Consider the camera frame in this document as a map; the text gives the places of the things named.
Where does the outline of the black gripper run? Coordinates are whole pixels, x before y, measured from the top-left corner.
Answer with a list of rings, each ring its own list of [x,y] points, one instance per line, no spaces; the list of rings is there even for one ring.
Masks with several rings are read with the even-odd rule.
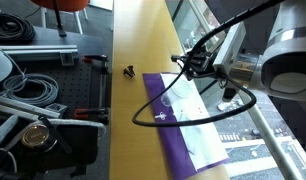
[[[171,61],[180,66],[181,72],[187,80],[206,77],[218,79],[222,77],[222,73],[213,66],[217,52],[211,53],[202,47],[194,53],[192,58],[189,58],[189,55],[190,52],[171,56]]]

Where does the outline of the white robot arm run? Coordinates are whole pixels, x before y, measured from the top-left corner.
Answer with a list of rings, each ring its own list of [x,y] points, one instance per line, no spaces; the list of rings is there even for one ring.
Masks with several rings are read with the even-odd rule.
[[[279,7],[264,53],[239,52],[244,21]],[[306,102],[306,0],[268,0],[222,23],[191,51],[171,57],[191,80],[217,76],[224,81],[222,99],[229,102],[241,86],[270,96]]]

